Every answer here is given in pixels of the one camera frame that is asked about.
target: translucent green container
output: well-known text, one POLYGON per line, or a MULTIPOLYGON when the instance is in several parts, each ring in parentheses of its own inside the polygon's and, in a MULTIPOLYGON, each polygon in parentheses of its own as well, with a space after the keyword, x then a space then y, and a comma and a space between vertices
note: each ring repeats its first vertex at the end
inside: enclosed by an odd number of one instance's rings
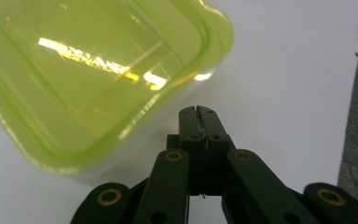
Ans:
POLYGON ((0 0, 0 121, 32 164, 76 173, 232 43, 200 0, 0 0))

